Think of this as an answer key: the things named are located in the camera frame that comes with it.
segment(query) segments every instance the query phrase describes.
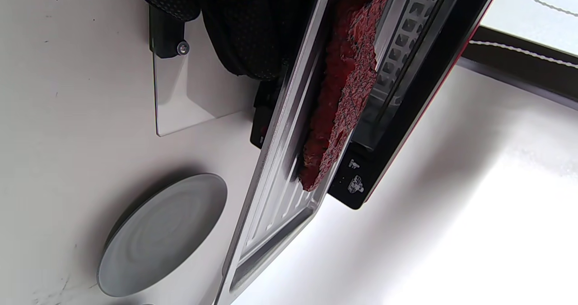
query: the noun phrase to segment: gray plate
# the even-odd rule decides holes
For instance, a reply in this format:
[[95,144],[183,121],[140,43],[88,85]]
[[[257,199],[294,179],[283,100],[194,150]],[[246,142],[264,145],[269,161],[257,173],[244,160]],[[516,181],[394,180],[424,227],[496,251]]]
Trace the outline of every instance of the gray plate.
[[100,289],[125,297],[165,278],[206,239],[226,200],[227,185],[215,174],[186,178],[149,198],[113,229],[98,268]]

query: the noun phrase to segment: ground meat patty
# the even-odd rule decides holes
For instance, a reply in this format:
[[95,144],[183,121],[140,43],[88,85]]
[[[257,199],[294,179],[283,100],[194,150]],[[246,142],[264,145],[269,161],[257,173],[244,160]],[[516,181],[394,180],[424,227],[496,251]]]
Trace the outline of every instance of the ground meat patty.
[[303,151],[299,179],[314,190],[337,161],[377,79],[373,42],[386,0],[342,0],[327,46],[326,78]]

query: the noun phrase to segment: baking tray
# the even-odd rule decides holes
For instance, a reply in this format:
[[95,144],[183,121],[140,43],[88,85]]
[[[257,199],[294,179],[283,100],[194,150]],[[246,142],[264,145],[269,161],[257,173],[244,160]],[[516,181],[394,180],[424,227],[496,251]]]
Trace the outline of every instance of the baking tray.
[[[312,192],[297,178],[312,103],[325,68],[325,46],[337,0],[317,0],[295,63],[287,75],[259,155],[239,222],[223,266],[216,305],[229,305],[272,262],[318,211],[340,159]],[[388,14],[386,5],[384,15]],[[394,18],[397,20],[401,11]],[[382,18],[378,26],[390,21]],[[376,53],[390,37],[376,36]]]

